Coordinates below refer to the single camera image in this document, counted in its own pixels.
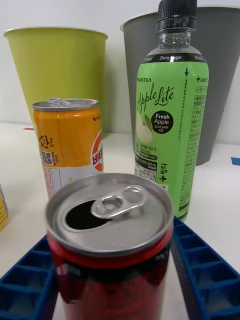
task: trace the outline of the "aluminum can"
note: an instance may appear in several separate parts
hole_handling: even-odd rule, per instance
[[[49,196],[72,181],[103,172],[102,121],[97,100],[51,98],[32,107]]]
[[[9,211],[0,185],[0,229],[6,224],[8,217]]]
[[[62,188],[47,238],[67,320],[160,320],[173,206],[155,182],[102,173]]]

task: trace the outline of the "white table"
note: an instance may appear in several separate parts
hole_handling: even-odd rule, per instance
[[[0,123],[0,184],[10,219],[0,230],[0,277],[46,233],[48,197],[34,131],[27,125]],[[240,273],[240,146],[216,144],[210,162],[196,168],[188,224]],[[134,172],[132,137],[106,134],[105,172]],[[188,319],[172,259],[163,320]],[[58,299],[54,320],[64,320]]]

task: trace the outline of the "apple lite text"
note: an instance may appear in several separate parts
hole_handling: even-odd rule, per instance
[[[154,90],[154,82],[151,86],[151,92],[146,92],[144,95],[142,92],[139,94],[139,99],[137,101],[137,110],[140,107],[140,113],[142,113],[142,110],[145,112],[147,103],[149,101],[154,100],[155,106],[166,106],[171,99],[174,98],[174,87],[170,88],[169,86],[167,89],[165,89],[163,86],[160,88],[159,92],[156,92]]]

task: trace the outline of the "can lid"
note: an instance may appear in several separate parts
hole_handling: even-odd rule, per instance
[[[88,256],[142,251],[172,227],[173,205],[163,188],[143,177],[101,173],[58,191],[46,208],[49,234]]]
[[[34,110],[39,111],[66,111],[83,110],[99,106],[99,102],[94,99],[60,99],[50,98],[46,101],[36,102],[32,105]]]

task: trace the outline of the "green bottle label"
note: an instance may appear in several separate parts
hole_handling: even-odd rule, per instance
[[[148,55],[137,74],[135,174],[164,187],[188,213],[208,89],[201,54]]]

